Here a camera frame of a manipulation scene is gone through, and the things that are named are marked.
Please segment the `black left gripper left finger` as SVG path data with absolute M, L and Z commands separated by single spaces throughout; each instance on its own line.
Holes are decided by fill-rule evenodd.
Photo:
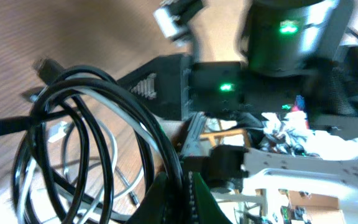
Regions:
M 169 193 L 168 177 L 166 173 L 161 172 L 147 191 L 140 207 L 131 216 L 131 224 L 164 223 Z

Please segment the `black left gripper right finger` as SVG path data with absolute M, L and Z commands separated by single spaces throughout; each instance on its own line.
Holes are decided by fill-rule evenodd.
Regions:
M 208 186 L 198 172 L 189 172 L 188 181 L 188 218 L 191 224 L 231 224 L 218 203 L 212 196 Z

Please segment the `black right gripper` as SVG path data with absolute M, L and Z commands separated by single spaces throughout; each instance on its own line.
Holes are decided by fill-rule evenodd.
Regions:
M 291 103 L 290 78 L 264 77 L 240 62 L 195 62 L 186 54 L 156 57 L 117 82 L 166 120 L 184 121 L 196 112 L 235 120 L 281 112 Z

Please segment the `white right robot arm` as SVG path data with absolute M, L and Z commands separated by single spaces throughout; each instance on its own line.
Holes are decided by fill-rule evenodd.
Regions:
M 249 9 L 242 49 L 249 61 L 201 63 L 198 55 L 188 57 L 188 65 L 174 64 L 173 56 L 155 58 L 151 73 L 157 75 L 156 97 L 144 91 L 142 99 L 159 117 L 173 119 L 165 104 L 172 98 L 174 108 L 185 112 L 185 101 L 196 93 L 195 111 L 232 116 L 242 112 L 275 111 L 296 96 L 305 98 L 306 109 L 317 107 L 311 124 L 333 124 L 343 120 L 358 125 L 358 111 L 346 94 L 330 87 L 336 65 L 333 53 L 323 54 L 323 46 L 337 44 L 339 34 L 332 28 L 344 25 L 352 14 L 352 1 L 254 1 Z M 177 202 L 161 203 L 162 194 L 147 194 L 130 223 L 223 223 L 226 218 L 207 181 L 240 180 L 250 189 L 305 190 L 358 204 L 358 160 L 327 161 L 262 152 L 254 148 L 220 145 L 208 157 L 178 159 L 170 166 L 180 171 L 184 182 Z

